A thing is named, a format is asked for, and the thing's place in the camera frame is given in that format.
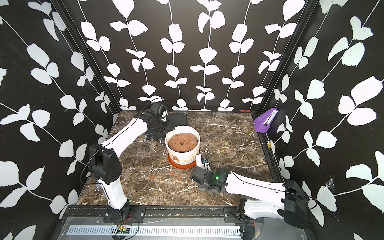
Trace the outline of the white ceramic pot with mud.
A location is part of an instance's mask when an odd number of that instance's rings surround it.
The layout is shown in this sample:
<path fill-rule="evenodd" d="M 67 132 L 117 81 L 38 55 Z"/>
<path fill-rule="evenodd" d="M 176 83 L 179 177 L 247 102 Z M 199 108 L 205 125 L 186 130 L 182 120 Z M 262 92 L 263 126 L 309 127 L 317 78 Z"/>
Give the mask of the white ceramic pot with mud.
<path fill-rule="evenodd" d="M 197 130 L 189 126 L 179 126 L 168 132 L 165 143 L 168 155 L 180 165 L 196 161 L 196 155 L 200 154 L 200 135 Z"/>

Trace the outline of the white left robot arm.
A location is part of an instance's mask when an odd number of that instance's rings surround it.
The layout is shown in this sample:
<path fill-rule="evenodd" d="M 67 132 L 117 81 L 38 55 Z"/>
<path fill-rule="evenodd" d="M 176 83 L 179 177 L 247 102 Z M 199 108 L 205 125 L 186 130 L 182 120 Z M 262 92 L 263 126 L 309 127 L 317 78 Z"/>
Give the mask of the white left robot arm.
<path fill-rule="evenodd" d="M 103 186 L 108 205 L 121 210 L 128 202 L 121 186 L 123 171 L 119 157 L 142 134 L 150 141 L 163 140 L 174 129 L 167 119 L 168 109 L 161 103 L 153 103 L 141 111 L 118 133 L 101 144 L 93 144 L 90 151 L 89 171 Z"/>

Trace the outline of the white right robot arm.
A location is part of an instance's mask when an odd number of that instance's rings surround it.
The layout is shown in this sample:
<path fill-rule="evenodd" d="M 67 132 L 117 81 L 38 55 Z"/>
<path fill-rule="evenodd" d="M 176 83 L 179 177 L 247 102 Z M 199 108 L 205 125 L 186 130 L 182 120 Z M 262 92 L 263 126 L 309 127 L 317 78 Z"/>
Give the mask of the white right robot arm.
<path fill-rule="evenodd" d="M 190 179 L 205 191 L 248 197 L 244 214 L 251 219 L 276 218 L 287 224 L 308 229 L 310 197 L 294 181 L 270 183 L 241 176 L 235 172 L 216 169 L 214 172 L 194 167 Z"/>

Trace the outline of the orange pot saucer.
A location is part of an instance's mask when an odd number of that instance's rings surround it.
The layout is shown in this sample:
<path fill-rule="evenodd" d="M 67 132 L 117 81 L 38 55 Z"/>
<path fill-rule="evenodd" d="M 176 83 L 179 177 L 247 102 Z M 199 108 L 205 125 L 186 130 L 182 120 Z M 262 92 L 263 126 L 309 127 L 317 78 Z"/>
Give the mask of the orange pot saucer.
<path fill-rule="evenodd" d="M 194 166 L 196 166 L 196 162 L 195 162 L 195 161 L 192 162 L 192 163 L 190 163 L 190 164 L 187 164 L 187 165 L 180 165 L 180 164 L 174 162 L 174 161 L 171 159 L 170 155 L 168 155 L 168 161 L 169 161 L 169 163 L 170 163 L 173 167 L 175 167 L 175 168 L 177 168 L 177 169 L 182 169 L 182 170 L 184 170 L 184 169 L 190 169 L 190 168 L 193 168 Z"/>

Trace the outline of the black hard case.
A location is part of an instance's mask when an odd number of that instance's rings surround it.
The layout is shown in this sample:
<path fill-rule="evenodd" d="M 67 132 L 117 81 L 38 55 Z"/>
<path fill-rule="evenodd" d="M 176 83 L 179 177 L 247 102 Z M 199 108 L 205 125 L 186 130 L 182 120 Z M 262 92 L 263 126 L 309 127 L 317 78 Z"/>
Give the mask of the black hard case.
<path fill-rule="evenodd" d="M 187 126 L 188 125 L 188 116 L 186 112 L 177 112 L 170 113 L 167 116 L 167 120 L 170 121 L 172 129 L 179 126 Z"/>

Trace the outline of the purple wall bracket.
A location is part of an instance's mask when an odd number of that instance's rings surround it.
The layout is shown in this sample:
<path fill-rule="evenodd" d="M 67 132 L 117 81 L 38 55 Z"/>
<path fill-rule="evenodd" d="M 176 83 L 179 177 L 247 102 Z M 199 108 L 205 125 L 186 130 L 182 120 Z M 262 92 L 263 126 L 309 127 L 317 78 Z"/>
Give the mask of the purple wall bracket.
<path fill-rule="evenodd" d="M 278 109 L 271 108 L 265 113 L 258 116 L 253 121 L 255 131 L 258 133 L 266 133 L 270 129 L 271 123 L 276 117 L 277 113 L 278 113 Z"/>

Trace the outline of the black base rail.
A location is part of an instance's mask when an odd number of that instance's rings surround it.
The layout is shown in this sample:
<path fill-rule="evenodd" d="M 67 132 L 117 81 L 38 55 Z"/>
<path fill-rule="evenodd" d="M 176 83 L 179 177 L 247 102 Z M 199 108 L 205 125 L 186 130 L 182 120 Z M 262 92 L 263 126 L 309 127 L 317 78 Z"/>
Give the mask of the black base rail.
<path fill-rule="evenodd" d="M 173 219 L 197 219 L 212 220 L 219 219 L 225 224 L 237 226 L 256 226 L 263 224 L 264 219 L 253 220 L 242 213 L 238 206 L 130 206 L 128 218 L 116 220 L 108 212 L 106 206 L 102 205 L 73 205 L 69 206 L 63 216 L 62 222 L 68 219 L 90 220 L 91 223 L 100 224 L 131 224 L 149 223 L 151 219 L 173 220 Z"/>

